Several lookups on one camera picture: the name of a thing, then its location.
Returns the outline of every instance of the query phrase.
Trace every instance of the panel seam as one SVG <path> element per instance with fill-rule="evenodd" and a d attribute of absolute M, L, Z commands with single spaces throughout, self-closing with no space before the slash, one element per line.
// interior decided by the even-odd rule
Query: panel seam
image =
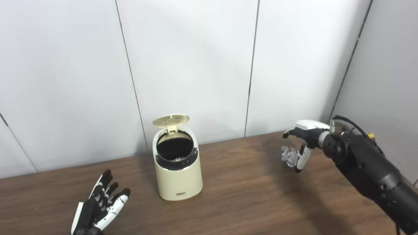
<path fill-rule="evenodd" d="M 30 162 L 30 164 L 32 165 L 33 169 L 35 170 L 36 173 L 38 173 L 38 170 L 36 169 L 35 165 L 33 164 L 32 160 L 29 158 L 28 154 L 26 153 L 25 149 L 23 148 L 22 144 L 19 142 L 18 138 L 16 137 L 15 133 L 13 132 L 13 130 L 10 128 L 9 124 L 6 122 L 6 119 L 4 118 L 4 116 L 0 113 L 1 119 L 3 119 L 4 123 L 6 124 L 7 128 L 9 128 L 10 133 L 12 133 L 13 138 L 16 140 L 16 142 L 18 143 L 19 147 L 22 149 L 23 153 L 25 154 L 26 158 L 28 159 L 28 161 Z"/>
<path fill-rule="evenodd" d="M 251 93 L 252 69 L 254 67 L 255 40 L 257 38 L 257 25 L 258 25 L 258 12 L 259 12 L 259 9 L 260 9 L 260 0 L 258 0 L 258 3 L 257 3 L 257 16 L 255 17 L 254 44 L 252 46 L 250 83 L 248 85 L 248 100 L 247 100 L 247 112 L 245 114 L 244 137 L 247 135 L 248 108 L 250 107 L 250 93 Z"/>
<path fill-rule="evenodd" d="M 136 105 L 137 105 L 137 107 L 138 107 L 139 119 L 141 120 L 142 132 L 143 132 L 143 134 L 144 134 L 145 146 L 146 146 L 147 151 L 148 151 L 148 144 L 147 144 L 147 138 L 146 138 L 146 135 L 145 135 L 144 122 L 142 121 L 141 110 L 139 109 L 139 101 L 138 101 L 138 96 L 137 96 L 137 93 L 136 93 L 135 82 L 134 82 L 134 80 L 133 80 L 132 68 L 131 68 L 131 65 L 130 65 L 130 60 L 129 60 L 128 50 L 127 50 L 127 47 L 126 47 L 125 34 L 123 33 L 122 21 L 120 20 L 119 7 L 117 6 L 117 0 L 115 0 L 115 4 L 116 4 L 117 17 L 118 17 L 118 19 L 119 19 L 119 24 L 120 24 L 120 31 L 121 31 L 121 33 L 122 33 L 123 44 L 124 44 L 124 46 L 125 46 L 126 58 L 127 58 L 128 65 L 129 65 L 129 72 L 130 72 L 130 75 L 131 75 L 131 80 L 132 80 L 133 91 L 134 91 L 134 93 L 135 93 Z"/>
<path fill-rule="evenodd" d="M 342 86 L 344 85 L 344 81 L 345 81 L 345 79 L 346 79 L 346 77 L 347 77 L 348 69 L 350 68 L 351 61 L 353 60 L 354 52 L 356 51 L 357 44 L 359 43 L 359 39 L 360 39 L 360 36 L 361 36 L 361 34 L 362 34 L 362 32 L 363 32 L 364 24 L 366 23 L 367 17 L 368 17 L 369 12 L 370 12 L 370 8 L 371 8 L 371 6 L 372 6 L 372 3 L 373 3 L 373 0 L 371 0 L 371 1 L 370 1 L 369 8 L 367 9 L 366 15 L 365 15 L 365 17 L 364 17 L 362 27 L 361 27 L 361 29 L 360 29 L 359 35 L 357 36 L 356 44 L 354 45 L 353 52 L 351 53 L 350 60 L 349 60 L 349 62 L 348 62 L 347 68 L 346 68 L 345 73 L 344 73 L 344 77 L 343 77 L 343 79 L 342 79 L 342 81 L 341 81 L 341 85 L 340 85 L 340 87 L 339 87 L 339 89 L 338 89 L 337 96 L 335 97 L 334 105 L 332 106 L 331 113 L 329 114 L 328 121 L 331 121 L 332 113 L 334 112 L 335 105 L 337 104 L 337 100 L 338 100 L 338 97 L 339 97 L 339 95 L 340 95 L 340 92 L 341 92 Z"/>

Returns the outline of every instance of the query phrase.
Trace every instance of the trash can lid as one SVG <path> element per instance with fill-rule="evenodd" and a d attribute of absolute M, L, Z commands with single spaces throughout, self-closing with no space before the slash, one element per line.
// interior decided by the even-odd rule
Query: trash can lid
<path fill-rule="evenodd" d="M 190 118 L 183 114 L 170 114 L 153 121 L 153 125 L 159 128 L 178 126 L 186 123 Z"/>

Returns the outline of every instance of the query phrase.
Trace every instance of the crumpled paper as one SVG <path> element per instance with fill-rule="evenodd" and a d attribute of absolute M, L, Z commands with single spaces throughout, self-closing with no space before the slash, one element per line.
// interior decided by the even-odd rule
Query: crumpled paper
<path fill-rule="evenodd" d="M 286 164 L 289 167 L 294 167 L 296 166 L 296 163 L 298 162 L 298 158 L 299 158 L 299 151 L 297 151 L 294 148 L 291 148 L 289 150 L 289 148 L 287 146 L 283 146 L 282 147 L 282 161 L 286 162 Z"/>

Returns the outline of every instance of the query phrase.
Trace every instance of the cream trash can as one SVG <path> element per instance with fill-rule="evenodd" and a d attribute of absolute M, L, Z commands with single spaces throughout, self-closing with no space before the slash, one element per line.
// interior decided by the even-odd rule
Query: cream trash can
<path fill-rule="evenodd" d="M 197 195 L 203 187 L 199 148 L 193 132 L 182 125 L 189 117 L 172 114 L 153 121 L 162 128 L 153 139 L 158 191 L 168 201 Z"/>

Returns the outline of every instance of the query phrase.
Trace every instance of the black robotic arm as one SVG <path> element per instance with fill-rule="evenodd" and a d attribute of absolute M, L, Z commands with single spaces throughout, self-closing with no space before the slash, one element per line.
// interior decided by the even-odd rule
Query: black robotic arm
<path fill-rule="evenodd" d="M 345 117 L 336 116 L 335 119 L 353 124 Z M 407 235 L 418 234 L 418 195 L 404 182 L 399 170 L 386 159 L 374 139 L 355 123 L 354 126 L 361 135 L 341 135 L 324 128 L 295 128 L 283 137 L 296 132 L 297 137 L 307 142 L 305 146 L 321 148 L 354 188 L 373 200 L 397 227 Z"/>

